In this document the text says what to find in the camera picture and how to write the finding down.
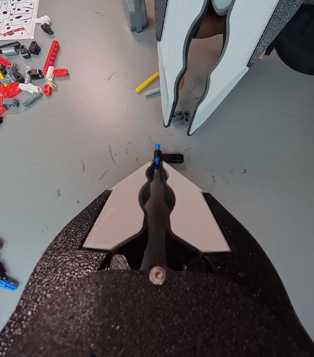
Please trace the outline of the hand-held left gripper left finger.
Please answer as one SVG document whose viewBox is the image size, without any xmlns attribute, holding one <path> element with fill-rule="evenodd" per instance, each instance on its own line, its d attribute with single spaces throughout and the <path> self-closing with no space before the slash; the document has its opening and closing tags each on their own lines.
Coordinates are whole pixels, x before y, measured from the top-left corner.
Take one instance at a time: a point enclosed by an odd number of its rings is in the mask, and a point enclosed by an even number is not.
<svg viewBox="0 0 314 357">
<path fill-rule="evenodd" d="M 145 205 L 150 199 L 154 171 L 154 163 L 149 161 L 112 187 L 83 243 L 84 249 L 112 252 L 143 232 L 148 222 Z"/>
</svg>

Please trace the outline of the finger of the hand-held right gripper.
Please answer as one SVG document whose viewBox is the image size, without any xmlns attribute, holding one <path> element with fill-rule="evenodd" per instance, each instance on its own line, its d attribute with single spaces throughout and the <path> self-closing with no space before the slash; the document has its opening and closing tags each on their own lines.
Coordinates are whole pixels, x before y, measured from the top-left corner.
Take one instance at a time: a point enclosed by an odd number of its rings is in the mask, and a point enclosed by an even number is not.
<svg viewBox="0 0 314 357">
<path fill-rule="evenodd" d="M 157 51 L 164 127 L 169 127 L 186 73 L 191 40 L 208 9 L 207 0 L 157 1 Z"/>
<path fill-rule="evenodd" d="M 248 71 L 248 62 L 276 9 L 278 0 L 234 0 L 226 18 L 222 53 L 208 74 L 204 95 L 195 107 L 187 135 L 211 116 Z"/>
</svg>

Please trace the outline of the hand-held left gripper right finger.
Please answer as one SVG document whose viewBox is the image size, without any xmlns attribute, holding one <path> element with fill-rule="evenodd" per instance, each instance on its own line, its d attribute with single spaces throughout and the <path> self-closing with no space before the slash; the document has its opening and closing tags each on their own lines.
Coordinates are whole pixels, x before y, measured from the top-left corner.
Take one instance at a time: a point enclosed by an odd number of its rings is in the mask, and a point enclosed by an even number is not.
<svg viewBox="0 0 314 357">
<path fill-rule="evenodd" d="M 165 247 L 170 254 L 231 252 L 203 191 L 169 164 L 160 163 L 168 208 Z"/>
</svg>

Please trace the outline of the black beam piece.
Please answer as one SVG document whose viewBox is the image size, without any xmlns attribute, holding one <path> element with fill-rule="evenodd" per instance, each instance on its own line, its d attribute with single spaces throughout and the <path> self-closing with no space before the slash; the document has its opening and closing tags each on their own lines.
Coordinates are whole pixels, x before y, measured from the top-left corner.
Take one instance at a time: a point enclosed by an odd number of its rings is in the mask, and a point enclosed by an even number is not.
<svg viewBox="0 0 314 357">
<path fill-rule="evenodd" d="M 166 163 L 175 163 L 182 164 L 184 163 L 184 155 L 183 154 L 170 154 L 170 153 L 162 153 L 159 149 L 154 151 L 154 162 L 155 165 L 160 165 L 160 163 L 164 161 Z"/>
</svg>

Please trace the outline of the grey desk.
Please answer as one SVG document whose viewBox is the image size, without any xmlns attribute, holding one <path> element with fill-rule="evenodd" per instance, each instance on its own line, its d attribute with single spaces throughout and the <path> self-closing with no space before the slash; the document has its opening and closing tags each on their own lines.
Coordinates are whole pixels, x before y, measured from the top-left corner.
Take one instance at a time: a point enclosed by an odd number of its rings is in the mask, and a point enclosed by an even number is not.
<svg viewBox="0 0 314 357">
<path fill-rule="evenodd" d="M 56 235 L 158 142 L 257 239 L 314 341 L 314 77 L 273 51 L 192 136 L 165 128 L 160 96 L 136 92 L 158 70 L 154 1 L 146 9 L 147 28 L 132 33 L 122 1 L 39 1 L 69 76 L 0 125 L 0 257 L 20 284 L 0 289 L 0 331 Z"/>
</svg>

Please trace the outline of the person's right hand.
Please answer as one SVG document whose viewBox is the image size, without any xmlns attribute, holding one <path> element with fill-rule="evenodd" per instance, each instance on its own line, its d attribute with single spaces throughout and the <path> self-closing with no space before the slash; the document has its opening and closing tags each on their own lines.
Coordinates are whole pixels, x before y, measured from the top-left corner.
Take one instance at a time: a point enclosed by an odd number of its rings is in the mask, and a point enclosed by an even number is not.
<svg viewBox="0 0 314 357">
<path fill-rule="evenodd" d="M 216 13 L 207 13 L 193 39 L 210 38 L 215 35 L 223 34 L 226 18 L 226 15 L 220 16 Z"/>
</svg>

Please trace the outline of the yellow axle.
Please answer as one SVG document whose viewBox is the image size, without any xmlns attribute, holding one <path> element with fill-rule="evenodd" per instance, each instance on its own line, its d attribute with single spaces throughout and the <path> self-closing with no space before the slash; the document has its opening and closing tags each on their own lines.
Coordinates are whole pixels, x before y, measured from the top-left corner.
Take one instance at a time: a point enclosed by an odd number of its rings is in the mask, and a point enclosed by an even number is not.
<svg viewBox="0 0 314 357">
<path fill-rule="evenodd" d="M 152 76 L 150 76 L 148 79 L 146 79 L 141 85 L 139 85 L 136 88 L 136 92 L 139 93 L 141 92 L 144 88 L 146 88 L 149 84 L 151 84 L 154 80 L 156 80 L 159 77 L 159 71 L 154 73 Z"/>
</svg>

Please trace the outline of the grey and black partial model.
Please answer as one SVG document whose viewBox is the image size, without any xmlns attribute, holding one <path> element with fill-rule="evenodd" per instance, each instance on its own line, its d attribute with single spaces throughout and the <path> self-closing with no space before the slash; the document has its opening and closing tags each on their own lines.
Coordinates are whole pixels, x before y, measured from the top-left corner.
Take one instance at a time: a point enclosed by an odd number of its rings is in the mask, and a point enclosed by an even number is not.
<svg viewBox="0 0 314 357">
<path fill-rule="evenodd" d="M 122 0 L 127 24 L 131 32 L 141 33 L 147 26 L 147 11 L 144 0 Z"/>
</svg>

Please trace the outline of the long red beam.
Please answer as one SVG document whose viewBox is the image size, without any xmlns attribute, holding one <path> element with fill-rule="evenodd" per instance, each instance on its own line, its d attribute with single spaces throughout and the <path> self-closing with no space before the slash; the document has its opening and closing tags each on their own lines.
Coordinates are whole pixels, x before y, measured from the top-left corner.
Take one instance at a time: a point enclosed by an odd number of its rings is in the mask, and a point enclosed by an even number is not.
<svg viewBox="0 0 314 357">
<path fill-rule="evenodd" d="M 43 66 L 43 74 L 44 75 L 47 74 L 48 68 L 50 66 L 54 67 L 55 60 L 56 60 L 59 48 L 60 48 L 60 44 L 58 43 L 58 41 L 57 40 L 53 40 L 52 44 L 51 44 L 51 47 L 49 49 L 46 61 L 45 61 L 44 66 Z"/>
</svg>

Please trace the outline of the white sticker sheet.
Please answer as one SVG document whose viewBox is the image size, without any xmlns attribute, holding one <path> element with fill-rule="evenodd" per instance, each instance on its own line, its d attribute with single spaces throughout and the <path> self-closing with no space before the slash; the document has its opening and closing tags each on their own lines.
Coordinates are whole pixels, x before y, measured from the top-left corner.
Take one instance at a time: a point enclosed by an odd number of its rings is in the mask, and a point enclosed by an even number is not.
<svg viewBox="0 0 314 357">
<path fill-rule="evenodd" d="M 38 0 L 0 0 L 0 41 L 34 39 Z"/>
</svg>

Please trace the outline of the pile of assorted building pieces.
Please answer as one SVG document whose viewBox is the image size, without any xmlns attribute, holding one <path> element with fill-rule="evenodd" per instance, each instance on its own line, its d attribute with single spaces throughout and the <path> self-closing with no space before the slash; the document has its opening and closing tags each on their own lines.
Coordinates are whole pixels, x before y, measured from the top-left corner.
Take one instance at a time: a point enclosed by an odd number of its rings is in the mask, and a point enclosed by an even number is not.
<svg viewBox="0 0 314 357">
<path fill-rule="evenodd" d="M 53 82 L 56 78 L 68 77 L 66 68 L 56 68 L 50 66 L 47 74 L 43 74 L 43 68 L 33 68 L 29 65 L 25 68 L 25 74 L 21 74 L 18 65 L 9 61 L 9 56 L 21 55 L 23 59 L 31 59 L 31 56 L 38 56 L 42 48 L 36 41 L 32 41 L 28 47 L 21 44 L 20 47 L 10 47 L 3 49 L 0 54 L 0 125 L 3 123 L 3 115 L 9 110 L 18 113 L 18 109 L 23 110 L 31 107 L 41 98 L 51 97 L 56 85 Z"/>
</svg>

